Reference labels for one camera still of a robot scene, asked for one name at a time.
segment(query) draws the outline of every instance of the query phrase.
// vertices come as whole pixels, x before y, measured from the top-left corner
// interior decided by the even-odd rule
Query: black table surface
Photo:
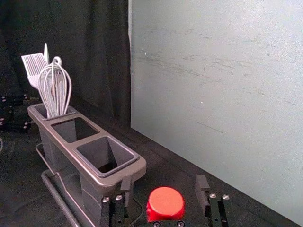
[[[184,220],[206,224],[194,191],[196,174],[203,174],[212,192],[230,195],[238,227],[298,227],[172,151],[121,125],[87,102],[74,98],[71,105],[146,159],[146,174],[134,183],[134,197],[143,207],[146,207],[148,195],[153,189],[173,187],[185,199]],[[26,108],[21,108],[20,113],[26,116]],[[3,152],[0,153],[0,226],[70,226],[41,179],[46,166],[35,151],[35,145],[40,142],[38,128],[33,125],[27,135],[1,133],[0,136],[4,142]],[[143,223],[146,223],[145,214],[138,221],[138,224]]]

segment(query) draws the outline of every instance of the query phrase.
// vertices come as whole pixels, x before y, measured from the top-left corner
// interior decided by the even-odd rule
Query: gray panel
[[[303,225],[302,1],[132,6],[132,127]]]

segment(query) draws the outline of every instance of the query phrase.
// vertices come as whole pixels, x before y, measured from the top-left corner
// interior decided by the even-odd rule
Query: black curtain
[[[0,92],[38,96],[20,56],[43,52],[44,43],[50,59],[62,58],[72,96],[130,124],[128,1],[1,0]]]

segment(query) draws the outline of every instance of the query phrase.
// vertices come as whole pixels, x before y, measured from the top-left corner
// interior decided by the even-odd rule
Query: spatula head
[[[34,53],[21,56],[25,70],[27,72],[27,78],[30,85],[38,89],[39,74],[42,69],[47,66],[47,62],[42,53]]]

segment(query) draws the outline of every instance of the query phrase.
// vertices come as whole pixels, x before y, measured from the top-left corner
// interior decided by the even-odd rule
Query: black clamp
[[[24,94],[20,96],[1,96],[0,99],[0,131],[27,133],[31,124],[28,122],[14,122],[14,107],[23,105],[23,100],[29,100]]]
[[[209,193],[210,187],[204,175],[196,176],[195,191],[210,226],[236,227],[229,195],[218,197],[215,193]]]

